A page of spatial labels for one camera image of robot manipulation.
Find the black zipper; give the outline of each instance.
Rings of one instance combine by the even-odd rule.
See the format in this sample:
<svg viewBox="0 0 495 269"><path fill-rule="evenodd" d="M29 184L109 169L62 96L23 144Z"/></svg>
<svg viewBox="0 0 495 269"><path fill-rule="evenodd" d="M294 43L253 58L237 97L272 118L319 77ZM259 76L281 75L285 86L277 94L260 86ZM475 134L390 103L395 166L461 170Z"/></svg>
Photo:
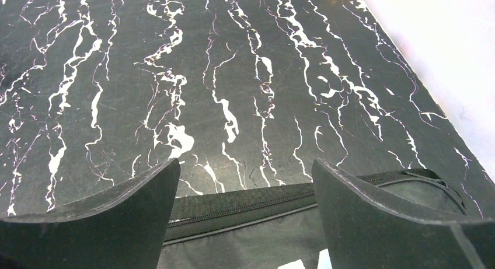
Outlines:
<svg viewBox="0 0 495 269"><path fill-rule="evenodd" d="M313 196L313 195L315 195L315 191L314 190L309 191L309 192L305 192L305 193L301 193L301 194L297 194L297 195L293 195L293 196L286 197L286 198L280 198L280 199L276 199L276 200L272 200L272 201L268 201L268 202L262 202L260 204L254 204L254 205L243 207L243 208L228 209L226 211L216 212L214 214L209 214L209 215L198 216L198 217L195 217L195 218L184 219L182 221L177 221L177 222L169 223L168 224L168 228L182 226L182 225L186 225L186 224L190 224L190 223L195 223L195 222L200 222L200 221L206 221L208 219L213 219L213 218L220 218L222 216L235 215L235 214L238 214L238 213L241 213L241 212L254 211L256 209L266 208L266 207L270 207L270 206L273 206L273 205L282 204L282 203L286 203L286 202L290 202L290 201L302 199L302 198Z"/></svg>
<svg viewBox="0 0 495 269"><path fill-rule="evenodd" d="M432 184L432 185L440 188L441 190L443 190L444 193L447 194L447 196L449 196L449 198L452 201L454 201L454 203L459 207L461 212L463 214L466 214L464 203L459 202L456 198L454 198L454 196L452 196L451 189L447 186L446 182L444 182L441 179L434 179L431 177L422 176L420 174L412 173L412 172L407 171L407 170L400 171L399 173L387 172L387 173L374 174L374 175L358 176L358 178L363 180L363 181L366 181L367 183L372 183L373 185L375 185L377 187L387 186L390 184L400 183L403 181L421 181L423 183ZM383 183L374 184L373 182L375 182L375 181L383 181ZM272 201L268 201L268 202L262 202L259 204L253 204L251 206L247 206L247 207L243 207L243 208L233 208L233 209L228 209L228 210L225 210L222 212L216 212L216 213L209 214L209 215L203 215L203 216L198 216L198 217L194 217L194 218L183 219L181 221L169 223L168 227L172 228L172 227L187 225L190 223L206 221L208 219L220 218L222 216L235 215L235 214L239 214L241 212L254 211L256 209L266 208L266 207L270 207L273 205L282 204L282 203L286 203L286 202L290 202L290 201L294 201L294 200L298 200L298 199L302 199L302 198L314 196L314 195L315 195L315 191L312 190L312 191L308 191L308 192L305 192L302 194L292 195L292 196L286 197L286 198L279 198L276 200L272 200Z"/></svg>

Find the black table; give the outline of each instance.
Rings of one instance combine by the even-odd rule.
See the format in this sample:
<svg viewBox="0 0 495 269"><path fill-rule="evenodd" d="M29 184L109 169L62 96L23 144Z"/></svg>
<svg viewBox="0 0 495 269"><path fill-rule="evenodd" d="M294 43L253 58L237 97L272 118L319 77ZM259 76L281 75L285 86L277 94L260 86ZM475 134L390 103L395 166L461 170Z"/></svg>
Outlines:
<svg viewBox="0 0 495 269"><path fill-rule="evenodd" d="M181 197L310 182L325 158L426 167L495 214L493 182L361 0L0 0L0 46L1 216L169 158Z"/></svg>

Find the white wall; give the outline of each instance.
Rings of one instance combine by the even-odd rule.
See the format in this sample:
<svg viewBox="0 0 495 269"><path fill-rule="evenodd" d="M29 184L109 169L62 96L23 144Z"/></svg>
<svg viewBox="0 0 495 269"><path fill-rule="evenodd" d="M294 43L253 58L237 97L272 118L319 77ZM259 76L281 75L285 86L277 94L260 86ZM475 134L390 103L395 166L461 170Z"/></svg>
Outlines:
<svg viewBox="0 0 495 269"><path fill-rule="evenodd" d="M364 0L495 180L495 0Z"/></svg>

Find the marble countertop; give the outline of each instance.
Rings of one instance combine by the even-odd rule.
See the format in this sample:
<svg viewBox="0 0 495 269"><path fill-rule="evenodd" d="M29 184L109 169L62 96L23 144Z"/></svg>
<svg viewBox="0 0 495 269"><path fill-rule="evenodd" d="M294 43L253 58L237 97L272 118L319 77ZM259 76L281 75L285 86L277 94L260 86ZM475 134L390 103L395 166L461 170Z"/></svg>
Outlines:
<svg viewBox="0 0 495 269"><path fill-rule="evenodd" d="M177 196L426 167L492 181L362 0L0 0L0 216L179 158Z"/></svg>

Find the zipper track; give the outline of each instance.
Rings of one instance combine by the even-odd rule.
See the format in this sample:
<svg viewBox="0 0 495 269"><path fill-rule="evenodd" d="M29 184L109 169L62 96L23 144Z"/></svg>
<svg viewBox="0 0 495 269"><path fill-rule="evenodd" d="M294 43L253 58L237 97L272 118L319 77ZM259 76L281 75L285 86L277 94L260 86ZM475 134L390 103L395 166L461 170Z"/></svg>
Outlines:
<svg viewBox="0 0 495 269"><path fill-rule="evenodd" d="M376 174L376 175L358 176L358 178L367 182L367 183L372 183L373 181L396 179L394 181L374 184L377 187L387 186L390 184L400 183L403 181L420 181L423 183L432 184L432 185L440 188L448 197L450 197L450 199L452 201L454 201L454 203L459 207L459 209L461 209L461 212L463 214L466 214L464 204L462 202L459 202L456 198L454 198L452 196L446 182L444 182L441 179L432 179L430 177L426 177L423 175L412 173L412 172L409 172L407 170L402 170L398 174L397 174L397 172L390 172L390 173L382 173L382 174ZM302 194L298 194L298 195L292 195L292 196L289 196L287 198L279 198L279 199L271 200L268 202L261 202L258 204L254 204L254 205L250 205L250 206L246 206L246 207L242 207L242 208L233 208L233 209L228 209L226 211L216 212L216 213L209 214L209 215L198 216L195 218L186 218L186 219L183 219L181 221L172 222L168 225L168 227L172 228L172 227L187 225L190 223L206 221L208 219L220 218L222 216L235 215L235 214L238 214L241 212L254 211L256 209L266 208L266 207L270 207L273 205L282 204L282 203L294 201L297 199L302 199L302 198L313 196L313 195L315 195L314 190L309 191L309 192L305 192Z"/></svg>
<svg viewBox="0 0 495 269"><path fill-rule="evenodd" d="M246 207L242 207L242 208L228 209L226 211L216 212L214 214L203 215L203 216L198 216L195 218L184 219L182 221L172 222L168 225L168 227L177 227L177 226L182 226L182 225L186 225L186 224L190 224L190 223L206 221L208 219L220 218L222 216L234 215L234 214L238 214L241 212L254 211L256 209L266 208L266 207L270 207L273 205L282 204L282 203L294 201L297 199L302 199L302 198L313 196L313 195L315 195L314 190L312 190L310 192L305 192L302 194L293 195L293 196L290 196L287 198L275 199L275 200L271 200L268 202L262 202L260 204L255 204L255 205L246 206Z"/></svg>
<svg viewBox="0 0 495 269"><path fill-rule="evenodd" d="M188 241L191 241L191 240L196 240L196 239L201 239L201 238L204 238L204 237L216 235L216 234L219 234L219 233L229 232L229 231L232 231L232 230L235 230L235 229L240 229L240 228L244 228L244 227L247 227L247 226L252 226L252 225L255 225L255 224L258 224L258 223L263 223L265 221L270 221L272 219L282 218L282 217L287 216L287 215L295 214L295 213L301 212L301 211L306 211L308 209L312 209L312 208L316 208L316 207L318 207L318 204L317 203L314 203L314 204L311 204L311 205L307 205L305 207L293 209L291 211L286 211L286 212L282 212L280 214L270 215L270 216L267 216L265 218L260 218L260 219L257 219L255 221L249 221L249 222L245 222L245 223L242 223L242 224L229 226L229 227L226 227L226 228L221 228L221 229L214 230L214 231L204 232L204 233L200 233L200 234L196 234L196 235L192 235L192 236L185 236L185 237L181 237L181 238L174 239L174 240L168 240L168 241L165 241L162 244L162 246L163 247L170 246L172 244L184 243L184 242L188 242Z"/></svg>

